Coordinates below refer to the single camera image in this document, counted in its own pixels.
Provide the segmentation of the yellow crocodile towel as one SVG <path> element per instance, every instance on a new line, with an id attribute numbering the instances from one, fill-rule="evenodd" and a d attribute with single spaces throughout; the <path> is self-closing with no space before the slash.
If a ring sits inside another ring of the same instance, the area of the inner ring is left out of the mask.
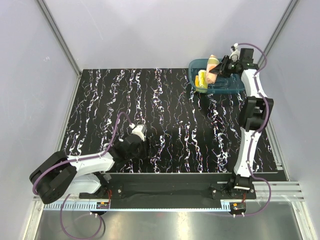
<path id="1" fill-rule="evenodd" d="M 195 76 L 195 87 L 199 93 L 206 93 L 208 91 L 208 84 L 206 82 L 206 71 L 199 70 Z"/>

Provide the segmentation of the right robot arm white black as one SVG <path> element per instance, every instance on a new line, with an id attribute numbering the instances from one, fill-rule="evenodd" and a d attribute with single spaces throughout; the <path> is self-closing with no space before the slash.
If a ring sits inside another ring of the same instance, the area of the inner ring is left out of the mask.
<path id="1" fill-rule="evenodd" d="M 253 162 L 262 131 L 266 128 L 274 100 L 268 98 L 260 81 L 260 68 L 253 60 L 254 49 L 241 48 L 235 44 L 231 55 L 209 69 L 209 73 L 219 77 L 240 76 L 246 99 L 240 111 L 238 123 L 241 130 L 241 142 L 236 164 L 227 184 L 220 191 L 232 199 L 241 199 L 244 195 L 254 194 Z"/>

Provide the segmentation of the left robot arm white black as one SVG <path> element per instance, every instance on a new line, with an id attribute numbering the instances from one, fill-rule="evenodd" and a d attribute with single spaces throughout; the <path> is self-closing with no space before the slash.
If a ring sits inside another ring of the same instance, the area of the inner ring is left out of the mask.
<path id="1" fill-rule="evenodd" d="M 147 159 L 149 156 L 149 139 L 141 139 L 133 133 L 105 154 L 67 156 L 63 151 L 57 151 L 29 176 L 32 192 L 44 204 L 51 204 L 66 195 L 103 199 L 110 190 L 105 173 L 117 171 L 134 158 Z"/>

